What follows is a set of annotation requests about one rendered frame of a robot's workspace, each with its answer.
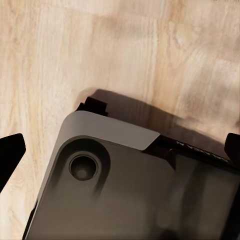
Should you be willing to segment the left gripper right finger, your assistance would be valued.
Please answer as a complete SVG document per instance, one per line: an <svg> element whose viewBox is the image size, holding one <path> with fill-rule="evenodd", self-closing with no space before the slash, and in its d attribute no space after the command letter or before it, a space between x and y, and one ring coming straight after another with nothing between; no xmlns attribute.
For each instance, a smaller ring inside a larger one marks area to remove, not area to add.
<svg viewBox="0 0 240 240"><path fill-rule="evenodd" d="M240 173L240 135L229 133L227 135L224 151L230 158L230 161Z"/></svg>

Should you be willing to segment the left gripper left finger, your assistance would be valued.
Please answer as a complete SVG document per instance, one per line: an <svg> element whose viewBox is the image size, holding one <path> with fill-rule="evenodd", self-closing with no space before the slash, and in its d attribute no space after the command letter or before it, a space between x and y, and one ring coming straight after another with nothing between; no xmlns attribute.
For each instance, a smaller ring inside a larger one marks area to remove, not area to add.
<svg viewBox="0 0 240 240"><path fill-rule="evenodd" d="M0 193L26 152L21 133L0 139Z"/></svg>

